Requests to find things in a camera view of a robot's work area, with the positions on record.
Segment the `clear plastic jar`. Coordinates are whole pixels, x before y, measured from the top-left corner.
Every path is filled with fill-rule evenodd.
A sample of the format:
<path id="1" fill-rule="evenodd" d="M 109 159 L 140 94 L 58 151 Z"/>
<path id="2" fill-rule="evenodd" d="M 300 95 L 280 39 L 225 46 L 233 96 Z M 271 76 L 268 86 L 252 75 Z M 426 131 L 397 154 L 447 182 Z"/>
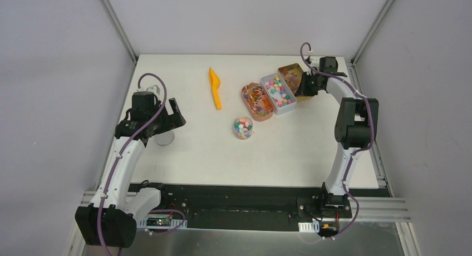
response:
<path id="1" fill-rule="evenodd" d="M 233 135 L 240 140 L 249 139 L 253 134 L 253 122 L 245 116 L 237 117 L 233 121 Z"/>

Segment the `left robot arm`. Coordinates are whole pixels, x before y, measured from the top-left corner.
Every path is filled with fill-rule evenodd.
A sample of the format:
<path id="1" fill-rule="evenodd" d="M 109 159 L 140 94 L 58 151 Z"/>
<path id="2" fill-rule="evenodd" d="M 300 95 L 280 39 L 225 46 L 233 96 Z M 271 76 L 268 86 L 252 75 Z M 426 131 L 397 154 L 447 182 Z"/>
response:
<path id="1" fill-rule="evenodd" d="M 137 224 L 153 210 L 165 213 L 170 199 L 158 189 L 142 188 L 131 200 L 127 193 L 132 175 L 148 141 L 155 135 L 185 125 L 176 99 L 168 100 L 172 113 L 150 91 L 136 92 L 131 107 L 115 127 L 112 160 L 88 206 L 80 206 L 75 220 L 87 245 L 128 248 L 133 243 Z"/>

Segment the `orange tray of lollipops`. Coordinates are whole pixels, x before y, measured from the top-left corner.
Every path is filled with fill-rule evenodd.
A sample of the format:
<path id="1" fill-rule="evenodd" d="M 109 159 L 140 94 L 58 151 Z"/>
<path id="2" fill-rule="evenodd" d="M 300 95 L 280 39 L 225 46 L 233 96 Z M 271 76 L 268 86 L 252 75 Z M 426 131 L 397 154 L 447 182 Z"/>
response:
<path id="1" fill-rule="evenodd" d="M 243 86 L 241 98 L 254 120 L 262 122 L 273 116 L 274 106 L 259 83 L 251 82 Z"/>

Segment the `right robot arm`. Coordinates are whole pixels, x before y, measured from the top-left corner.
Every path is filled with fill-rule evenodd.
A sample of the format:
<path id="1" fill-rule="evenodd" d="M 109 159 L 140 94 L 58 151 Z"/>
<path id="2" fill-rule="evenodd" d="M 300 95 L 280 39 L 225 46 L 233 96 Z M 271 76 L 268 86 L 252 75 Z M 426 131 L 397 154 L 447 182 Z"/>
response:
<path id="1" fill-rule="evenodd" d="M 296 96 L 312 97 L 324 90 L 340 105 L 334 129 L 338 148 L 332 170 L 316 201 L 317 212 L 329 217 L 337 210 L 348 208 L 353 170 L 360 155 L 372 148 L 376 137 L 379 103 L 359 93 L 347 81 L 346 74 L 338 71 L 335 57 L 320 58 L 319 67 L 311 65 L 310 57 L 303 61 L 309 71 L 302 74 Z"/>

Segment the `gold tray of gummies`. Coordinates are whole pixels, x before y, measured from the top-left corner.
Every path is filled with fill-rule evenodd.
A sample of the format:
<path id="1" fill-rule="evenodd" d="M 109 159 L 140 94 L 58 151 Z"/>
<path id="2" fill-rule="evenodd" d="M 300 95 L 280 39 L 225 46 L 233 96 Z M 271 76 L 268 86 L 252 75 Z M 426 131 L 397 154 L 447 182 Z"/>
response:
<path id="1" fill-rule="evenodd" d="M 304 71 L 298 63 L 282 66 L 277 69 L 278 73 L 285 80 L 290 90 L 294 93 L 297 100 L 305 101 L 313 96 L 303 95 L 299 91 Z"/>

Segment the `yellow plastic scoop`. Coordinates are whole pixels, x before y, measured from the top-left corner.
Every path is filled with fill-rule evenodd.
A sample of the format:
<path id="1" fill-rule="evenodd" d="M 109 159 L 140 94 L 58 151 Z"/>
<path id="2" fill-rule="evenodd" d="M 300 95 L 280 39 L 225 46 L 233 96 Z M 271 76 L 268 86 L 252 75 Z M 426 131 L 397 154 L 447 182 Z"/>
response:
<path id="1" fill-rule="evenodd" d="M 221 105 L 221 101 L 218 94 L 218 88 L 220 86 L 220 79 L 211 67 L 209 67 L 209 82 L 210 82 L 210 89 L 212 92 L 215 108 L 217 110 L 221 110 L 222 105 Z"/>

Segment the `clear jar lid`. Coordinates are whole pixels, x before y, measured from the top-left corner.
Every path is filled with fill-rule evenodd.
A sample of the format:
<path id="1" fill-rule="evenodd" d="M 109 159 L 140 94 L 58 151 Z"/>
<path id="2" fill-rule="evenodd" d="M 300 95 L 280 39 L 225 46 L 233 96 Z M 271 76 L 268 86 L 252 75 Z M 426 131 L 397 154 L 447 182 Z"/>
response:
<path id="1" fill-rule="evenodd" d="M 168 146 L 175 139 L 175 134 L 172 131 L 164 132 L 154 136 L 154 141 L 159 146 Z"/>

